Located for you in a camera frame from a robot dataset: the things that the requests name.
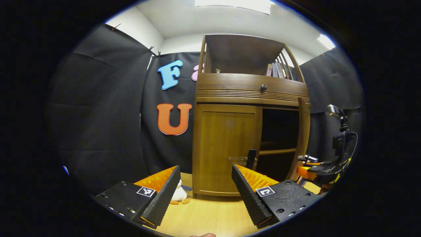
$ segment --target white plush toy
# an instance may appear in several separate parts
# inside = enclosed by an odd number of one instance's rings
[[[180,182],[177,185],[177,188],[174,192],[173,197],[171,198],[171,204],[178,204],[179,201],[181,201],[181,203],[186,204],[188,202],[190,202],[190,200],[187,198],[187,193],[186,191],[183,189],[183,187],[181,186],[181,179]]]

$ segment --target blue letter f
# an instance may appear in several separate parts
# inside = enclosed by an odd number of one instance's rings
[[[177,60],[170,64],[167,64],[165,66],[158,68],[158,72],[161,73],[162,81],[164,83],[162,85],[163,90],[173,87],[177,85],[177,83],[179,82],[178,80],[175,80],[173,78],[173,75],[176,77],[180,76],[180,69],[177,66],[179,67],[183,66],[183,62],[181,60]]]

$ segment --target ceiling light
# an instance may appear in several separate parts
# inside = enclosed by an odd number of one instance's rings
[[[197,7],[200,6],[229,6],[244,8],[257,12],[270,14],[270,6],[274,4],[271,0],[195,0]]]
[[[329,50],[331,50],[335,47],[333,42],[326,35],[320,34],[320,37],[317,40],[320,41]]]

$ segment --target wooden floor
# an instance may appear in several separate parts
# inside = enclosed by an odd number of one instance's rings
[[[192,186],[192,175],[181,173],[183,185]],[[317,186],[305,185],[317,193]],[[189,203],[169,205],[156,231],[175,237],[190,237],[213,233],[217,237],[238,237],[258,231],[253,225],[241,197],[197,195]]]

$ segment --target ceiling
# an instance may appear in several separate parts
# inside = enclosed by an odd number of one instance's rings
[[[321,30],[279,4],[272,4],[269,15],[226,6],[196,7],[195,0],[149,0],[137,8],[165,39],[217,32],[273,39],[314,57],[328,50],[317,40]]]

